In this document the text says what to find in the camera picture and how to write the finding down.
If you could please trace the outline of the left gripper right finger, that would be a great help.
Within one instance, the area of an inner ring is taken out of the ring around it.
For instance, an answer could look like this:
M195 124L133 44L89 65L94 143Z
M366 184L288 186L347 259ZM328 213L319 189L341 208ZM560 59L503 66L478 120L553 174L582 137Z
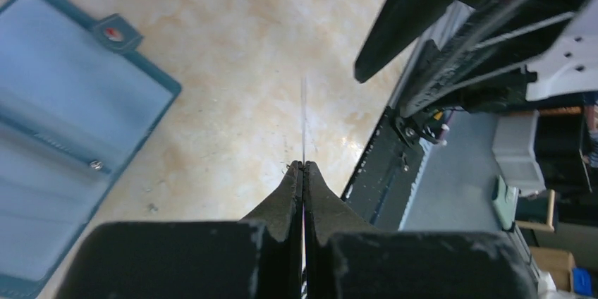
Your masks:
M303 169L309 298L537 298L537 281L498 232L383 232Z

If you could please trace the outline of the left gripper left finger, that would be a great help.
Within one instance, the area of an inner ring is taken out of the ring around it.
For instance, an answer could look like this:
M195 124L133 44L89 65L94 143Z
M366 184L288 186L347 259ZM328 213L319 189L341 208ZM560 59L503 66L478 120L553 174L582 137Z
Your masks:
M84 239L57 298L299 298L303 165L237 221L120 221Z

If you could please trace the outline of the silver VIP credit card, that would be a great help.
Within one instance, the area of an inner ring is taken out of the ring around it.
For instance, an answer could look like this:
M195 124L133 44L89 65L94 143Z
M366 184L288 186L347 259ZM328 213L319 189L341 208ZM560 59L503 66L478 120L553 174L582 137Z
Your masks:
M300 86L300 124L301 124L301 158L302 164L306 162L306 132L307 132L307 76L301 79Z

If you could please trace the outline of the teal card holder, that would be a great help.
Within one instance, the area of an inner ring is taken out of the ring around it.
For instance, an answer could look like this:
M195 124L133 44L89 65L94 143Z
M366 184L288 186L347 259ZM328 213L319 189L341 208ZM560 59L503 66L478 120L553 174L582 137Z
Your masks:
M1 295L35 298L181 93L121 15L1 6Z

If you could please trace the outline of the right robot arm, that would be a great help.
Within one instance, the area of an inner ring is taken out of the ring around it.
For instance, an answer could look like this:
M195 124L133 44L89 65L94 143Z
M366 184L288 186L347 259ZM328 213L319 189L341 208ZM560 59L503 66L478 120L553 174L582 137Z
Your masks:
M528 110L597 89L597 0L386 0L354 63L366 82L408 45L392 107Z

